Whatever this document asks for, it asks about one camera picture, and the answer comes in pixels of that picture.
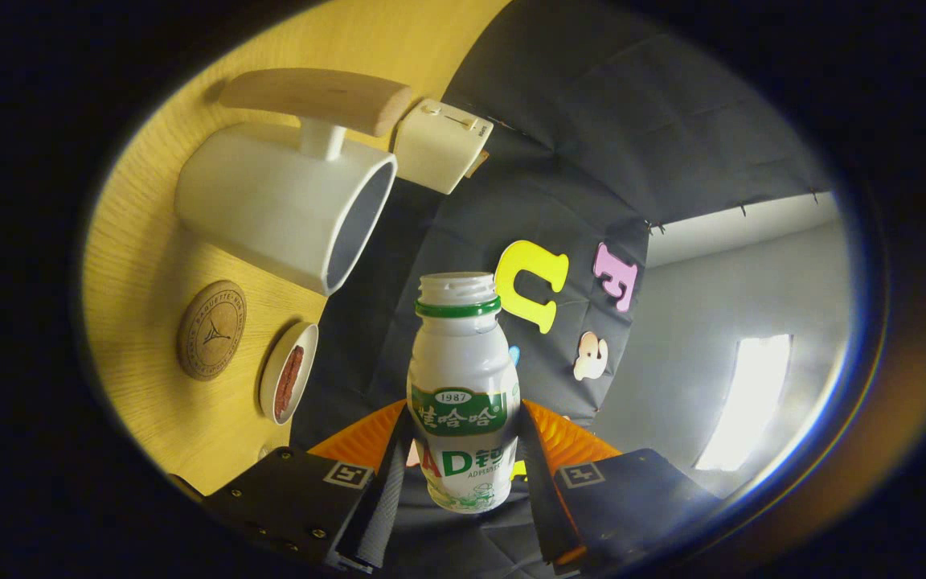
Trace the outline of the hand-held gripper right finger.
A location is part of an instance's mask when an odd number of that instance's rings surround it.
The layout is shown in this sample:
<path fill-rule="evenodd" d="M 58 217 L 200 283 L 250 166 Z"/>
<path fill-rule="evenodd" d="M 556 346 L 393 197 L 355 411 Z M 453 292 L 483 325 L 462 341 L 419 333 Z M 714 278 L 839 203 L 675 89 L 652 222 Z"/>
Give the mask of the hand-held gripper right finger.
<path fill-rule="evenodd" d="M 559 574 L 661 556 L 721 505 L 657 451 L 621 452 L 532 400 L 517 418 L 536 535 Z"/>

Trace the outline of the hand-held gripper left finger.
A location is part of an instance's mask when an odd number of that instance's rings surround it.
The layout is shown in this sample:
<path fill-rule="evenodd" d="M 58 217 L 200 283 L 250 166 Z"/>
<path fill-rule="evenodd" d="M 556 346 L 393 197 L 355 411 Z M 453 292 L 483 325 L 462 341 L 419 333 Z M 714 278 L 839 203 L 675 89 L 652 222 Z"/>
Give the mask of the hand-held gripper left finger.
<path fill-rule="evenodd" d="M 398 400 L 311 450 L 272 450 L 203 506 L 295 561 L 370 574 L 383 565 L 412 440 L 414 421 Z"/>

